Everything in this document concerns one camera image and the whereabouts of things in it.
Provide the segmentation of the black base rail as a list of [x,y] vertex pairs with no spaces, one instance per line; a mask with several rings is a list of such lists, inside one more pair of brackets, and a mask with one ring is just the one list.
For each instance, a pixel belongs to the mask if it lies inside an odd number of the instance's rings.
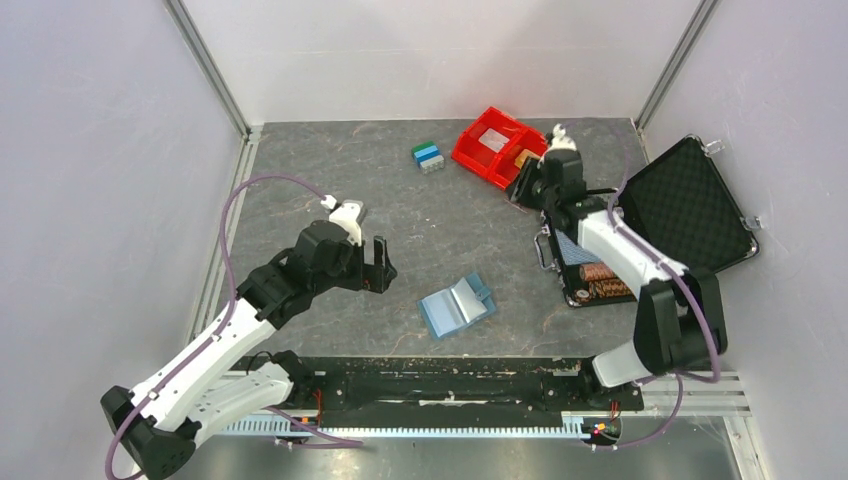
[[278,408],[335,434],[560,427],[562,415],[642,412],[634,385],[592,393],[578,358],[303,357],[309,370]]

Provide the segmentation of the stacked green blue white blocks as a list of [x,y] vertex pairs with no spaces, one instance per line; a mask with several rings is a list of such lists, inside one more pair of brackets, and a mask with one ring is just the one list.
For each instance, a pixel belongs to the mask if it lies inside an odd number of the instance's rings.
[[423,174],[429,174],[445,167],[445,159],[438,146],[430,141],[411,149],[411,155]]

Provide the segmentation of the red divided plastic bin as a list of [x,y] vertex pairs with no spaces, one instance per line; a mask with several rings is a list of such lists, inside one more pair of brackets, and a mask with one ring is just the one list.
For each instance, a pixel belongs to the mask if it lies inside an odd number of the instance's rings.
[[459,135],[451,159],[505,190],[527,156],[540,157],[546,148],[541,132],[490,106]]

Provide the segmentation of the blue playing card deck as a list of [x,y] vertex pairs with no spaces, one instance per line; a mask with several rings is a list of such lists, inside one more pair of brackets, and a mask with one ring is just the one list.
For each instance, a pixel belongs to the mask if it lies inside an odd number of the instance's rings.
[[554,233],[560,255],[565,265],[584,265],[601,262],[597,256],[578,246],[562,231],[555,230]]

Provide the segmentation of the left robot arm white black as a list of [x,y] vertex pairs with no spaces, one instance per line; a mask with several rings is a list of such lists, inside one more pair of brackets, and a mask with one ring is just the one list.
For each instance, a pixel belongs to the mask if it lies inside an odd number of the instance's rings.
[[373,239],[373,263],[365,243],[348,228],[317,220],[294,247],[253,269],[233,301],[174,359],[127,389],[111,387],[100,400],[113,432],[104,471],[115,476],[114,456],[124,449],[149,479],[166,479],[182,468],[211,436],[256,410],[306,405],[314,394],[312,369],[292,351],[217,389],[236,361],[271,337],[313,300],[333,288],[384,293],[397,271],[387,242]]

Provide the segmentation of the white card in bin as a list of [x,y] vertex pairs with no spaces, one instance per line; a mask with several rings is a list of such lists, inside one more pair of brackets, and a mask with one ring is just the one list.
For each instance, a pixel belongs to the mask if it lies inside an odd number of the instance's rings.
[[495,153],[500,152],[509,142],[509,138],[495,129],[487,129],[480,137],[479,142]]

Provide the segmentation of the aluminium frame post left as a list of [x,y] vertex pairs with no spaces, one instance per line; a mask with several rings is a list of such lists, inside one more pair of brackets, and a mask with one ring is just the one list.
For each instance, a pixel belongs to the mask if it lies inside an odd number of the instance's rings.
[[177,29],[233,127],[241,137],[247,138],[251,134],[252,127],[237,105],[235,96],[227,85],[185,2],[182,0],[165,0],[164,6],[171,15]]

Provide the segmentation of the black poker chip case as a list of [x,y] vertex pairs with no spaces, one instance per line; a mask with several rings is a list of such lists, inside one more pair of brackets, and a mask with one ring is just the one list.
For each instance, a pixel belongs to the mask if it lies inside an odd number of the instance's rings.
[[[661,252],[689,267],[715,273],[753,258],[760,251],[754,233],[727,188],[710,148],[688,135],[631,177],[617,201],[625,223]],[[543,269],[556,272],[565,302],[572,308],[633,301],[631,297],[585,301],[580,265],[565,265],[553,217],[542,212],[542,235],[553,259]]]

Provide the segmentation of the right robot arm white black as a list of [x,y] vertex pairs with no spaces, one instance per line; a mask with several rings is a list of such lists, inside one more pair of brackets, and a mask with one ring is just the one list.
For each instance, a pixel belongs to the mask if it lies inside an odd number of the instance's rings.
[[585,405],[602,408],[618,387],[671,372],[720,380],[727,339],[716,276],[663,254],[615,213],[613,201],[590,194],[578,150],[551,147],[526,160],[507,193],[598,257],[638,301],[631,340],[582,363],[577,392]]

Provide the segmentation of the blue card holder wallet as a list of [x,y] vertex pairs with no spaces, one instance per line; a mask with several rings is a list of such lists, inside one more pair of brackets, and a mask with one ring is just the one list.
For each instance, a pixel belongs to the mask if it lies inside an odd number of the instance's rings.
[[436,340],[455,335],[497,312],[492,290],[477,272],[418,300],[417,307]]

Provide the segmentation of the orange brown chip row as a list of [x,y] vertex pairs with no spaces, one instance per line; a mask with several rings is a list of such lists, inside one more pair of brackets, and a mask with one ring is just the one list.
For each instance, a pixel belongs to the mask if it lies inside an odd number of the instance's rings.
[[585,291],[585,301],[631,297],[633,295],[631,289],[618,278],[589,281]]

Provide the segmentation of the orange green chip row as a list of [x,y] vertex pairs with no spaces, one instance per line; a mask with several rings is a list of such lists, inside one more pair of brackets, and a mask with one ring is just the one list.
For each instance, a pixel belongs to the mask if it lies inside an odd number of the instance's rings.
[[618,278],[615,272],[603,262],[580,265],[579,276],[584,282],[598,282]]

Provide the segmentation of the aluminium frame post right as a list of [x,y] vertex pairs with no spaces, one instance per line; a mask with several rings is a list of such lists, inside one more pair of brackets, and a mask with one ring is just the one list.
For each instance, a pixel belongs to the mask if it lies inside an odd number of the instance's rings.
[[655,117],[665,96],[683,69],[687,59],[720,4],[720,0],[700,0],[698,2],[683,33],[672,49],[660,75],[650,90],[638,116],[634,120],[634,126],[639,134],[642,134],[646,130]]

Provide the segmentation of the orange card in bin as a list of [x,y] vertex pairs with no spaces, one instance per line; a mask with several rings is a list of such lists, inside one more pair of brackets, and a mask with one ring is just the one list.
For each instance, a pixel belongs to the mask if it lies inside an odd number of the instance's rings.
[[524,166],[524,164],[525,164],[528,160],[531,160],[531,159],[538,159],[538,158],[539,158],[539,156],[538,156],[535,152],[533,152],[533,151],[531,151],[531,150],[529,150],[529,149],[523,149],[523,150],[522,150],[522,151],[521,151],[521,152],[520,152],[520,153],[519,153],[519,154],[515,157],[515,159],[514,159],[514,165],[515,165],[517,168],[522,168],[522,167]]

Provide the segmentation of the aluminium frame post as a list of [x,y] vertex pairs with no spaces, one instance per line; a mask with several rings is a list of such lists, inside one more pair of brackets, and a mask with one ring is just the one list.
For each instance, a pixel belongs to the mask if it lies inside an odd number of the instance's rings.
[[177,29],[233,127],[241,137],[247,138],[251,134],[252,127],[237,105],[235,96],[227,85],[185,2],[182,0],[165,0],[164,6],[171,15]]
[[638,116],[634,120],[634,126],[639,134],[642,134],[646,130],[655,117],[665,96],[683,69],[687,59],[720,4],[720,0],[700,0],[698,2],[683,33],[672,49],[660,75],[650,90]]

